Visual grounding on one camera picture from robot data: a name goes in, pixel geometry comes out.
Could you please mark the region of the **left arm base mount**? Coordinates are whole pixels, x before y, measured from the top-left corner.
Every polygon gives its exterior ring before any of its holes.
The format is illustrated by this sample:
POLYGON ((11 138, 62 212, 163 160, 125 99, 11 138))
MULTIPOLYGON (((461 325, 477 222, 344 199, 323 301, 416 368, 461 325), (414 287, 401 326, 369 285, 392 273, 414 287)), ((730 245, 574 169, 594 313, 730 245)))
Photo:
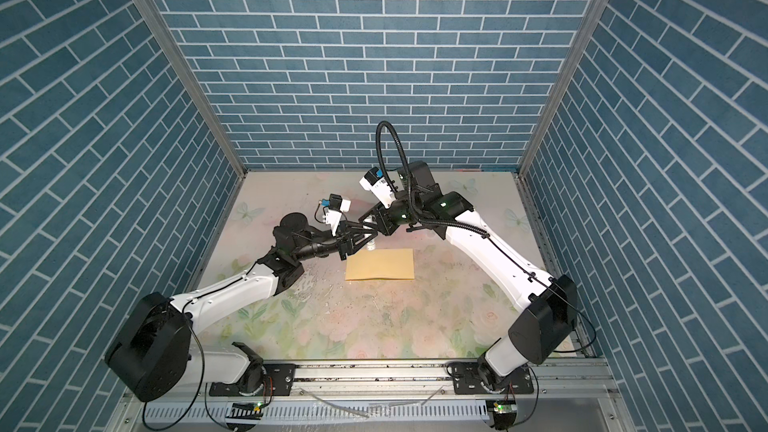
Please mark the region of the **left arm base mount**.
POLYGON ((259 369, 250 367, 244 377, 233 384, 211 383, 213 397, 289 396, 295 378, 296 365, 266 363, 259 369))

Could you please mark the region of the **yellow envelope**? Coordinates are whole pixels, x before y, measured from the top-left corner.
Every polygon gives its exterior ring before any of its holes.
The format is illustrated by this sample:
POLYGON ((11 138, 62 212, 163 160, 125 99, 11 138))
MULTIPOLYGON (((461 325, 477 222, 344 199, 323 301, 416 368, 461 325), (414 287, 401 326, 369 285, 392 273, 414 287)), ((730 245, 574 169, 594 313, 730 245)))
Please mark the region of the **yellow envelope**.
POLYGON ((345 279, 413 280, 414 256, 412 249, 363 250, 346 259, 345 279))

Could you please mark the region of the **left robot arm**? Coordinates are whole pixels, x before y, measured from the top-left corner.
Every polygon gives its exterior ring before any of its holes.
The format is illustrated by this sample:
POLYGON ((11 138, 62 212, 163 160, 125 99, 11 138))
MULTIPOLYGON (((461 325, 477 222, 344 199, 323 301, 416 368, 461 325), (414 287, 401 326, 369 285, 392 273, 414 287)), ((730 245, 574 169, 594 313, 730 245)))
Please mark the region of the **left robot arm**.
POLYGON ((247 271, 188 293, 141 298, 105 353, 105 363, 143 402, 175 386, 219 383, 240 395, 261 391, 264 360, 251 347, 233 342, 205 349, 198 344, 209 326, 257 301, 289 289, 304 273, 303 262, 333 253, 346 258, 378 234, 371 222, 341 220, 321 230, 298 212, 274 228, 275 244, 247 271))

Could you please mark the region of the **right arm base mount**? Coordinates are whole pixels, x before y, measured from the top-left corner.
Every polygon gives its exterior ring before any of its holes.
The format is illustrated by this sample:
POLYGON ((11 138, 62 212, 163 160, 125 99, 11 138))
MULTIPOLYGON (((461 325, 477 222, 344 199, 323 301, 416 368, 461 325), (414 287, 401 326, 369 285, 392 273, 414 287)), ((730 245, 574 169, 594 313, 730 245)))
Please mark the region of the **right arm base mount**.
POLYGON ((453 361, 445 366, 457 395, 532 394, 535 390, 532 374, 521 366, 506 376, 496 374, 489 365, 478 361, 453 361))

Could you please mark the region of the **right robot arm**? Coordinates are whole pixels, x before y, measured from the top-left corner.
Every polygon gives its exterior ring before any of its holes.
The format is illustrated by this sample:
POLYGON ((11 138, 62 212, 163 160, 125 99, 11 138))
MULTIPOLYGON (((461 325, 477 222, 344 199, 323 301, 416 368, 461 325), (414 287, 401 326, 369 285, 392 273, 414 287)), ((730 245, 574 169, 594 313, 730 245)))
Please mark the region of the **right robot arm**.
POLYGON ((507 333, 478 358, 478 374, 489 390, 511 383, 511 375, 528 363, 541 364, 574 330, 578 292, 573 280, 553 278, 493 232, 476 208, 459 192, 444 193, 423 161, 397 171, 397 189, 377 167, 360 179, 378 204, 366 213, 375 229, 391 235, 399 226, 435 232, 471 258, 519 311, 507 333))

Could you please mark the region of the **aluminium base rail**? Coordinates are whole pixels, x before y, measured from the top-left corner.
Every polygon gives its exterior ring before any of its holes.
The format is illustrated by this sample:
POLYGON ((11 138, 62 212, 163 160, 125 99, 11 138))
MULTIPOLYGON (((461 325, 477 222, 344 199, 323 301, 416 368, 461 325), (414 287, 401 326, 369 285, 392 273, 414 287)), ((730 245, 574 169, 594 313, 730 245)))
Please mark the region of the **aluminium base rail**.
POLYGON ((484 400, 487 421, 358 422, 342 424, 247 425, 183 424, 180 420, 153 427, 146 406, 128 396, 107 425, 109 431, 631 431, 630 414, 603 359, 555 358, 527 366, 532 394, 457 395, 446 372, 449 359, 296 361, 289 396, 213 397, 195 385, 179 386, 151 402, 197 403, 254 401, 256 410, 275 401, 407 402, 484 400))

